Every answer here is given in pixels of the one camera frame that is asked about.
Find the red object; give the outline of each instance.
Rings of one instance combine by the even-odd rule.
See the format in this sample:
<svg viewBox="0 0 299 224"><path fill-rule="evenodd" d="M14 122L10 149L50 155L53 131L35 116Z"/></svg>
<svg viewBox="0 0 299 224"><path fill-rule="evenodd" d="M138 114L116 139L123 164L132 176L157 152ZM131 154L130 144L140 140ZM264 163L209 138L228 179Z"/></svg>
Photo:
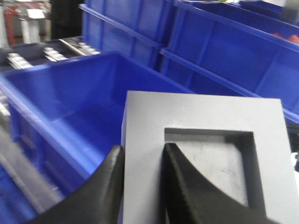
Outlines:
<svg viewBox="0 0 299 224"><path fill-rule="evenodd" d="M297 43L299 44L299 37L297 35L292 35L288 38L289 41L293 42L293 43Z"/></svg>

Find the blue storage bin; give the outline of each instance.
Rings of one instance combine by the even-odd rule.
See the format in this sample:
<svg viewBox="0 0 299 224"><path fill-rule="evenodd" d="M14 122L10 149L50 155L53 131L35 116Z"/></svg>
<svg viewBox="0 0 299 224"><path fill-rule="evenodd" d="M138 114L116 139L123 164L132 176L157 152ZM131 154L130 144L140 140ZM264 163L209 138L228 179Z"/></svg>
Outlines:
<svg viewBox="0 0 299 224"><path fill-rule="evenodd" d="M270 34L299 35L298 27L226 3L175 5L169 52L242 92L282 99L287 118L299 122L299 45Z"/></svg>
<svg viewBox="0 0 299 224"><path fill-rule="evenodd" d="M87 7L84 10L83 40L101 52L120 51L123 54L158 69L161 64L159 50L164 44L134 31L133 29Z"/></svg>
<svg viewBox="0 0 299 224"><path fill-rule="evenodd" d="M0 223L24 223L36 215L30 202L0 165Z"/></svg>
<svg viewBox="0 0 299 224"><path fill-rule="evenodd" d="M12 136L69 194L121 142L128 90L193 93L116 53L14 70L0 76Z"/></svg>
<svg viewBox="0 0 299 224"><path fill-rule="evenodd" d="M175 17L173 0L86 0L87 6L145 35L167 43Z"/></svg>

